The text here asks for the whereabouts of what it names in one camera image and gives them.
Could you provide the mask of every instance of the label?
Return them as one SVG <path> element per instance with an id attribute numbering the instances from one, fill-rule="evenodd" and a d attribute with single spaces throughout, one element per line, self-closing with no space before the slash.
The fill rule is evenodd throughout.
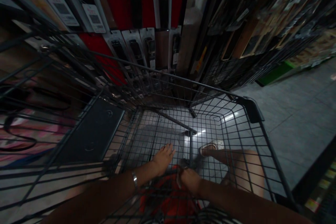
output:
<path id="1" fill-rule="evenodd" d="M 307 202 L 305 203 L 305 207 L 311 210 L 312 212 L 316 212 L 316 210 L 319 207 L 319 204 L 312 199 L 308 199 Z"/>
<path id="2" fill-rule="evenodd" d="M 334 179 L 334 177 L 336 176 L 336 171 L 328 170 L 325 173 L 325 176 L 328 177 L 328 178 L 330 178 L 330 179 Z"/>
<path id="3" fill-rule="evenodd" d="M 318 184 L 319 184 L 318 186 L 323 189 L 328 189 L 328 187 L 330 186 L 330 182 L 327 180 L 320 180 Z"/>
<path id="4" fill-rule="evenodd" d="M 243 17 L 245 17 L 250 11 L 248 9 L 244 10 L 244 12 L 237 18 L 237 22 L 239 22 Z"/>
<path id="5" fill-rule="evenodd" d="M 82 4 L 95 33 L 106 33 L 102 19 L 95 5 Z"/>
<path id="6" fill-rule="evenodd" d="M 178 58 L 179 58 L 179 53 L 177 53 L 177 52 L 174 53 L 174 55 L 173 55 L 173 65 L 177 64 Z"/>
<path id="7" fill-rule="evenodd" d="M 7 5 L 10 7 L 14 7 L 16 9 L 21 9 L 16 3 L 14 3 L 12 0 L 0 0 L 0 4 Z"/>
<path id="8" fill-rule="evenodd" d="M 88 69 L 90 69 L 90 70 L 94 70 L 95 68 L 93 67 L 93 66 L 91 66 L 91 65 L 85 65 Z"/>
<path id="9" fill-rule="evenodd" d="M 79 26 L 79 23 L 65 0 L 48 0 L 48 2 L 54 7 L 55 12 L 59 15 L 65 25 L 67 26 Z"/>
<path id="10" fill-rule="evenodd" d="M 151 69 L 155 69 L 155 59 L 149 61 Z"/>

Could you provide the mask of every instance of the gray tile floor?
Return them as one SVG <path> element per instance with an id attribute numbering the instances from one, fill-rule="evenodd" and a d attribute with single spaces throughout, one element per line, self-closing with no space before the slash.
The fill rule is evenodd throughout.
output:
<path id="1" fill-rule="evenodd" d="M 291 189 L 336 134 L 336 58 L 309 71 L 234 93 L 257 101 Z"/>

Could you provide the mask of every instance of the shopping cart basket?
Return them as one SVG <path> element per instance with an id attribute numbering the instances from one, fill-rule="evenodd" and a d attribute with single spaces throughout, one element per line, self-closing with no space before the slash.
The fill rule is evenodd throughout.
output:
<path id="1" fill-rule="evenodd" d="M 157 215 L 166 223 L 194 220 L 208 202 L 180 188 L 177 165 L 217 183 L 235 174 L 234 165 L 228 169 L 199 155 L 214 140 L 228 152 L 253 151 L 260 157 L 264 197 L 292 202 L 253 100 L 83 49 L 39 21 L 30 33 L 0 44 L 1 61 L 8 64 L 0 77 L 3 223 L 38 223 L 80 188 L 150 161 L 167 143 L 176 154 L 166 173 L 106 221 Z"/>

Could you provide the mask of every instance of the foot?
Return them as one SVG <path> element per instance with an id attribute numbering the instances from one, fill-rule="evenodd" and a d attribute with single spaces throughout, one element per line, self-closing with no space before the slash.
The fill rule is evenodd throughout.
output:
<path id="1" fill-rule="evenodd" d="M 204 148 L 201 149 L 201 154 L 203 156 L 210 156 L 210 153 L 209 151 L 215 151 L 216 150 L 216 147 L 214 145 L 208 145 L 208 146 L 205 146 Z"/>

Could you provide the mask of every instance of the metal bangle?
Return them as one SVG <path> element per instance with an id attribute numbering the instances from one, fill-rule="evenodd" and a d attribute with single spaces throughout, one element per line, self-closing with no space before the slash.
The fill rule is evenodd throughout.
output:
<path id="1" fill-rule="evenodd" d="M 135 189 L 138 189 L 138 179 L 137 179 L 137 176 L 135 175 L 134 171 L 132 171 L 132 175 L 133 175 L 133 181 L 134 181 Z"/>

